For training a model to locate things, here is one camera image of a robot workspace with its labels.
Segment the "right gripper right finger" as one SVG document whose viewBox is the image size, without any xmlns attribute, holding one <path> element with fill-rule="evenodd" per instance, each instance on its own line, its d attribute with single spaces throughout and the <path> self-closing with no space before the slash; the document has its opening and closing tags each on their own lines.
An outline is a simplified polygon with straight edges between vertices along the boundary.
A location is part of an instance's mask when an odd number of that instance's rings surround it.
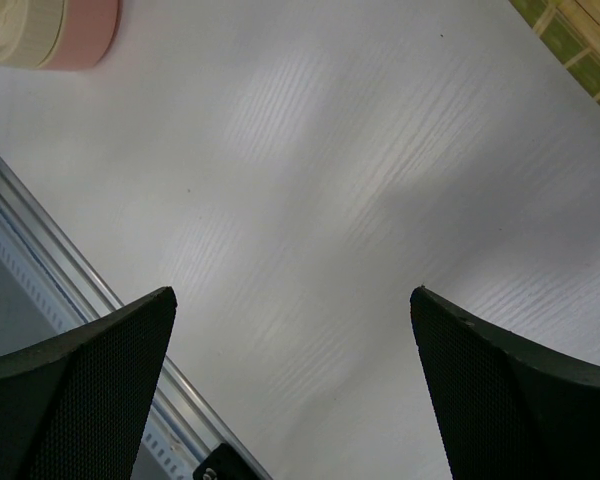
<svg viewBox="0 0 600 480">
<path fill-rule="evenodd" d="M 600 366 L 424 287 L 410 307 L 453 478 L 600 479 Z"/>
</svg>

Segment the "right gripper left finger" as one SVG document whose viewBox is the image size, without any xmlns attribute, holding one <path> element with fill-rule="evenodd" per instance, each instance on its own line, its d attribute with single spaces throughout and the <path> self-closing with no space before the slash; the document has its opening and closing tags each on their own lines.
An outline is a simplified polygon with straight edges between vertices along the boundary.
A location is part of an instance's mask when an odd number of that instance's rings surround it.
<svg viewBox="0 0 600 480">
<path fill-rule="evenodd" d="M 176 316 L 159 288 L 0 356 L 0 479 L 128 479 Z"/>
</svg>

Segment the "pink bowl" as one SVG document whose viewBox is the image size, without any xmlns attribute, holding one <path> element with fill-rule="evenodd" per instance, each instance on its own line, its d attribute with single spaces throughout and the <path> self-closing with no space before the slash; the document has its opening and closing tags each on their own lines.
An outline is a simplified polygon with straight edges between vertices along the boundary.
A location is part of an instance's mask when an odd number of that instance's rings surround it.
<svg viewBox="0 0 600 480">
<path fill-rule="evenodd" d="M 94 67 L 112 44 L 119 0 L 67 0 L 55 44 L 39 70 L 81 71 Z"/>
</svg>

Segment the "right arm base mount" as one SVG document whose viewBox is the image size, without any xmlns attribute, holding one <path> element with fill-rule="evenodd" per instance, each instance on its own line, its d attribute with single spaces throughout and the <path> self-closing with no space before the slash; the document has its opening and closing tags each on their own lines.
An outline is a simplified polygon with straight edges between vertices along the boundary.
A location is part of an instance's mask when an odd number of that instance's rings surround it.
<svg viewBox="0 0 600 480">
<path fill-rule="evenodd" d="M 193 471 L 193 480 L 259 480 L 239 453 L 222 443 Z"/>
</svg>

